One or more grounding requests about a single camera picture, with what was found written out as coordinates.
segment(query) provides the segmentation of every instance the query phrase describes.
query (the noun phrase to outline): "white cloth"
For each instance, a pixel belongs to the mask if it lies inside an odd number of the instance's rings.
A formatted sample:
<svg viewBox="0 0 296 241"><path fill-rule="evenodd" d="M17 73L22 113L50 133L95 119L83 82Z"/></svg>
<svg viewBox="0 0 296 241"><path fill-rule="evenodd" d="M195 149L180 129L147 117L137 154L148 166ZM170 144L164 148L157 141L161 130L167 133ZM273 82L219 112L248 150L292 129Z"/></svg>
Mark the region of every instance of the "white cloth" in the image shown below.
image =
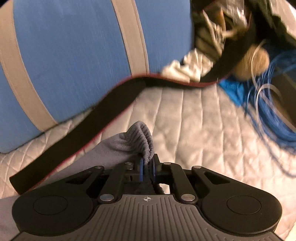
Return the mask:
<svg viewBox="0 0 296 241"><path fill-rule="evenodd" d="M197 49L185 55L183 62L184 65L181 65L177 60L172 61L163 68L161 74L167 78L187 83L199 82L200 77L205 76L213 67L213 62Z"/></svg>

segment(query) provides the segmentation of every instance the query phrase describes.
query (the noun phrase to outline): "pillow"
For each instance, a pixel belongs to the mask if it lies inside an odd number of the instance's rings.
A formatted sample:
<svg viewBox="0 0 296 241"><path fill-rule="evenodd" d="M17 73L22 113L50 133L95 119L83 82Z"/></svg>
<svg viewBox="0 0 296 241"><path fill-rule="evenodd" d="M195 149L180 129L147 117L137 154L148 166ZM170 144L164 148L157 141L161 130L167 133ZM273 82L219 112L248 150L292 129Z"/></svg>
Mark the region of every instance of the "pillow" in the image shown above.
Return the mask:
<svg viewBox="0 0 296 241"><path fill-rule="evenodd" d="M189 0L9 0L0 36L4 153L193 46Z"/></svg>

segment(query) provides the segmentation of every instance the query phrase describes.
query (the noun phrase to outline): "tan yarn ball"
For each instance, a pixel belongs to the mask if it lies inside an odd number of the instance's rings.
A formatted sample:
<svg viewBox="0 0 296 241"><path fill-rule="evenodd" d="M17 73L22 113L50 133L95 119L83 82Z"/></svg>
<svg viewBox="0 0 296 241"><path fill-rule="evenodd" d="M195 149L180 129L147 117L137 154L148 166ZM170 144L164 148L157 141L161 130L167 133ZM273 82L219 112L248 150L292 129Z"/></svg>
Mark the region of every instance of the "tan yarn ball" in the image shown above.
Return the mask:
<svg viewBox="0 0 296 241"><path fill-rule="evenodd" d="M258 45L252 45L244 55L243 59L235 67L233 74L235 77L238 78L239 81L247 81L252 78L251 60L257 47ZM253 58L254 75L261 75L267 70L268 66L269 55L265 49L259 48L259 50Z"/></svg>

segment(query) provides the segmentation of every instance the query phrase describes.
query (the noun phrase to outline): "beige stripe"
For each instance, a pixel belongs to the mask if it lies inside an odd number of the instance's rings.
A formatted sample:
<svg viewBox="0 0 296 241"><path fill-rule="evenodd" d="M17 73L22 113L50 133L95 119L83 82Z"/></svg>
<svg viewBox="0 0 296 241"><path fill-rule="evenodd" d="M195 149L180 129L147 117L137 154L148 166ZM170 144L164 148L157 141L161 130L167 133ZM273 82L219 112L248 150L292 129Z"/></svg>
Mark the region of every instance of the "beige stripe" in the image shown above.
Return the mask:
<svg viewBox="0 0 296 241"><path fill-rule="evenodd" d="M31 122L45 131L57 124L39 98L22 61L13 19L13 1L0 8L0 62L6 79Z"/></svg>
<svg viewBox="0 0 296 241"><path fill-rule="evenodd" d="M121 30L131 75L149 73L148 54L135 0L111 0Z"/></svg>

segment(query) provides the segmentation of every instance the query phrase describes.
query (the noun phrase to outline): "black strap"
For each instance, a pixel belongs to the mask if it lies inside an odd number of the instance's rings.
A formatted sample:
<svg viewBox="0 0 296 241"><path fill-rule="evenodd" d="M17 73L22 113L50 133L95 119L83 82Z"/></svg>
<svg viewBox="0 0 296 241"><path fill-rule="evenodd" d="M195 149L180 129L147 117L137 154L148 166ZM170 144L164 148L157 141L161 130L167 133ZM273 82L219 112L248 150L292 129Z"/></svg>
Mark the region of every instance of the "black strap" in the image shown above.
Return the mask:
<svg viewBox="0 0 296 241"><path fill-rule="evenodd" d="M49 175L64 160L80 151L114 118L123 112L147 85L180 87L183 83L171 82L157 75L151 75L131 78L118 85L68 135L48 148L24 169L9 178L17 193L23 194L28 191Z"/></svg>
<svg viewBox="0 0 296 241"><path fill-rule="evenodd" d="M36 160L9 178L17 193L23 194L49 175L64 160L80 151L96 137L113 119L123 112L146 87L162 86L172 88L206 87L226 77L232 68L243 58L252 43L255 42L254 21L244 38L225 43L222 57L199 83L184 83L168 80L159 75L148 75L126 80L118 85L98 103L94 110L68 135L55 143Z"/></svg>

